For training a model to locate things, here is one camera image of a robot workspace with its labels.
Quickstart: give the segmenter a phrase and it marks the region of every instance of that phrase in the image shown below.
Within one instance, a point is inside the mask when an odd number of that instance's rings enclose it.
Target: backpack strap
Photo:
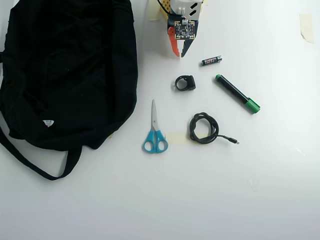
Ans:
[[[42,177],[54,181],[58,179],[62,179],[69,175],[71,171],[74,169],[74,167],[77,165],[81,152],[82,152],[82,147],[69,150],[68,151],[68,156],[66,159],[66,165],[64,172],[61,176],[55,177],[51,176],[50,174],[46,173],[36,165],[32,164],[30,161],[28,161],[17,149],[16,147],[8,140],[8,138],[5,136],[4,132],[2,131],[0,127],[0,143],[13,155],[15,156],[16,159],[18,159],[22,164],[26,165],[28,168],[31,168],[33,171],[41,175]]]

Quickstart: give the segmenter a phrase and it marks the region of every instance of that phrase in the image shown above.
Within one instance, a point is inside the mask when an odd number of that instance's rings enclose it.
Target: black fabric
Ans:
[[[97,149],[133,113],[137,46],[130,0],[20,0],[11,10],[0,110],[10,136],[68,151],[63,175],[82,146]],[[54,121],[47,127],[44,121]],[[49,180],[0,131],[20,162]]]

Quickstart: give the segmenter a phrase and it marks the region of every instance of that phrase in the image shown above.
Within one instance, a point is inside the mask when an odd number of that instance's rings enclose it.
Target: scissor blade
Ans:
[[[156,131],[160,130],[159,126],[158,126],[157,109],[156,109],[155,100],[152,100],[152,117],[151,117],[151,120],[152,120],[153,129],[156,130]]]

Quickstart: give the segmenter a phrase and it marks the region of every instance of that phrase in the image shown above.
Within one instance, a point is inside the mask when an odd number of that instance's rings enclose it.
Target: wire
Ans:
[[[175,14],[175,13],[171,13],[171,12],[168,12],[167,9],[163,6],[163,4],[160,2],[160,0],[157,0],[158,3],[160,4],[161,8],[163,9],[163,11],[168,14],[168,15],[171,15],[171,16],[176,16],[176,17],[181,17],[181,15],[179,14]]]
[[[206,119],[210,123],[210,128],[211,128],[210,136],[207,136],[204,138],[198,138],[197,135],[195,134],[197,122],[201,119]],[[201,113],[194,115],[193,119],[190,122],[190,138],[193,141],[196,141],[199,144],[210,144],[214,140],[216,140],[218,137],[224,138],[233,144],[239,144],[238,140],[236,140],[232,137],[228,137],[225,135],[219,135],[218,122],[212,116],[209,116],[205,112],[201,112]]]

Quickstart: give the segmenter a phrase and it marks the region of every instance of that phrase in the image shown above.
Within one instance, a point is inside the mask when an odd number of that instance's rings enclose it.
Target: white label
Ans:
[[[53,120],[43,120],[43,122],[48,128],[50,128],[55,123],[55,121]]]

